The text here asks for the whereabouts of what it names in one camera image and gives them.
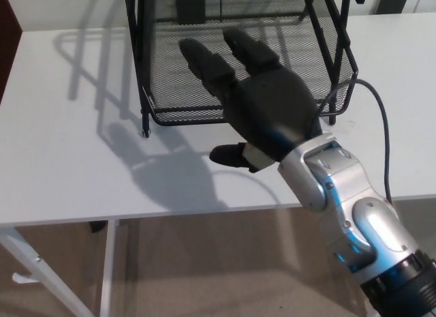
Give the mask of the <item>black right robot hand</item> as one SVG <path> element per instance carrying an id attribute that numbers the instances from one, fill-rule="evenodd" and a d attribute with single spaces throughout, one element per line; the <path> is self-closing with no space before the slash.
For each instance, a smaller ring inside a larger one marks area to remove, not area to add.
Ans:
<path id="1" fill-rule="evenodd" d="M 224 119 L 244 138 L 215 147 L 210 160 L 255 173 L 322 134 L 317 104 L 302 78 L 284 67 L 265 43 L 237 28 L 223 30 L 223 38 L 247 78 L 237 79 L 221 55 L 195 39 L 178 45 L 193 75 L 220 101 Z"/>

